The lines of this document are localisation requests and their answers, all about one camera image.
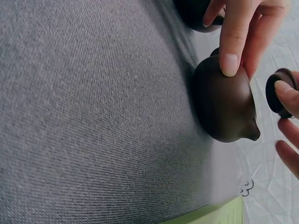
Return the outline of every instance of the gray fabric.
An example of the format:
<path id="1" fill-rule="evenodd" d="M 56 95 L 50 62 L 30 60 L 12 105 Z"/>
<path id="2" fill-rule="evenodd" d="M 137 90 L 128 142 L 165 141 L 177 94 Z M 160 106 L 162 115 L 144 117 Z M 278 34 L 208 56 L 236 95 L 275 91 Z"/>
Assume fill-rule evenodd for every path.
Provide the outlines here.
<path id="1" fill-rule="evenodd" d="M 1 0 L 0 223 L 151 224 L 235 195 L 190 36 L 170 1 Z"/>

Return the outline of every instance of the finger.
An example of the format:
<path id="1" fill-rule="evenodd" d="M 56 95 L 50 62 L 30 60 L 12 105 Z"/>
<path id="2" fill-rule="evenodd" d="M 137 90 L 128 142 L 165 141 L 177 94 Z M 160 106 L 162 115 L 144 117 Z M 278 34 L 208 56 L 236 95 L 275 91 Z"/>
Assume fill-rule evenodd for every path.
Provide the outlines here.
<path id="1" fill-rule="evenodd" d="M 284 81 L 275 82 L 276 95 L 284 108 L 294 117 L 299 118 L 299 91 Z"/>
<path id="2" fill-rule="evenodd" d="M 282 140 L 276 143 L 276 151 L 284 164 L 299 179 L 299 155 Z"/>
<path id="3" fill-rule="evenodd" d="M 245 46 L 244 67 L 249 77 L 252 77 L 257 70 L 259 61 L 278 32 L 283 17 L 283 11 L 275 16 L 262 15 L 255 25 L 255 29 Z"/>
<path id="4" fill-rule="evenodd" d="M 220 34 L 220 67 L 234 76 L 240 66 L 249 24 L 257 8 L 256 0 L 228 0 Z"/>
<path id="5" fill-rule="evenodd" d="M 295 76 L 295 78 L 299 82 L 299 71 L 292 71 L 292 75 Z"/>
<path id="6" fill-rule="evenodd" d="M 281 119 L 278 128 L 296 148 L 299 148 L 299 129 L 296 125 L 288 119 Z"/>
<path id="7" fill-rule="evenodd" d="M 246 59 L 247 52 L 250 50 L 250 48 L 248 47 L 249 43 L 250 43 L 250 39 L 251 39 L 252 35 L 254 34 L 254 31 L 256 29 L 256 25 L 257 25 L 260 18 L 261 18 L 261 15 L 255 12 L 253 14 L 253 17 L 252 17 L 251 21 L 250 21 L 248 34 L 247 34 L 244 50 L 243 50 L 242 57 L 241 57 L 241 65 L 243 67 L 245 65 L 244 62 L 247 60 Z M 248 69 L 248 68 L 246 69 L 246 72 L 247 72 L 247 75 L 248 75 L 248 79 L 251 80 L 252 77 L 253 77 L 254 72 L 252 72 L 251 69 Z"/>
<path id="8" fill-rule="evenodd" d="M 203 25 L 205 27 L 210 26 L 224 6 L 224 0 L 211 0 L 203 17 Z"/>

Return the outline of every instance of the fingernail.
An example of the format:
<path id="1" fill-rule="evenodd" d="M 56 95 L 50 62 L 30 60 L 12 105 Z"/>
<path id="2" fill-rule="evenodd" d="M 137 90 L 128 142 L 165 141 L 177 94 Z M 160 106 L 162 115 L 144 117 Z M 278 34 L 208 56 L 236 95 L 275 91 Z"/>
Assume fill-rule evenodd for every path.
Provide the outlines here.
<path id="1" fill-rule="evenodd" d="M 210 26 L 210 24 L 207 24 L 207 23 L 205 22 L 205 18 L 203 19 L 202 25 L 203 25 L 204 27 L 208 27 L 208 26 Z"/>
<path id="2" fill-rule="evenodd" d="M 238 56 L 234 54 L 225 54 L 222 67 L 223 74 L 232 77 L 237 73 L 238 68 Z"/>
<path id="3" fill-rule="evenodd" d="M 274 83 L 275 86 L 275 91 L 279 94 L 279 95 L 285 95 L 287 94 L 289 91 L 293 91 L 294 89 L 286 82 L 278 80 Z"/>

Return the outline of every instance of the hand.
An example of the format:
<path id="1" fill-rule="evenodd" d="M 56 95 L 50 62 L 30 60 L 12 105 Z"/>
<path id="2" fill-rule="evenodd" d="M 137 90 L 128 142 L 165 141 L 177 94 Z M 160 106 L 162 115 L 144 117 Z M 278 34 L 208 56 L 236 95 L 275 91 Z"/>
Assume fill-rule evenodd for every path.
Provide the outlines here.
<path id="1" fill-rule="evenodd" d="M 293 72 L 293 75 L 299 81 L 299 72 Z M 275 82 L 275 91 L 285 109 L 294 117 L 299 118 L 299 91 L 294 90 L 283 81 Z M 278 122 L 278 127 L 285 137 L 299 149 L 299 128 L 288 119 L 281 119 Z M 276 150 L 285 165 L 299 179 L 299 154 L 282 140 L 276 143 Z"/>
<path id="2" fill-rule="evenodd" d="M 288 12 L 289 0 L 211 0 L 204 26 L 211 25 L 224 6 L 221 70 L 226 76 L 234 76 L 241 63 L 251 79 Z"/>

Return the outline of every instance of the brown clay teapot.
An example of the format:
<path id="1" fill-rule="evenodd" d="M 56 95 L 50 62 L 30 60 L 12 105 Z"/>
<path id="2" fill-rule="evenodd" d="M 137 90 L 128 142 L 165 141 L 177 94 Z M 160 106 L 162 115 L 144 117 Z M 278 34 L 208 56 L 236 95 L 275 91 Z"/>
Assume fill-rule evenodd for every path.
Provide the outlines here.
<path id="1" fill-rule="evenodd" d="M 299 90 L 298 81 L 293 76 L 292 72 L 288 69 L 278 69 L 273 75 L 271 75 L 266 83 L 266 99 L 270 109 L 278 113 L 281 118 L 291 118 L 293 115 L 290 114 L 281 104 L 275 93 L 274 83 L 278 80 L 282 80 L 288 83 L 295 90 Z"/>
<path id="2" fill-rule="evenodd" d="M 240 66 L 235 76 L 224 76 L 218 49 L 197 66 L 191 90 L 199 122 L 211 137 L 221 142 L 260 137 L 247 73 Z"/>
<path id="3" fill-rule="evenodd" d="M 211 0 L 173 0 L 173 3 L 181 19 L 188 27 L 202 33 L 209 33 L 222 26 L 225 14 L 224 11 L 222 11 L 215 18 L 211 26 L 204 27 L 202 19 L 210 1 Z"/>

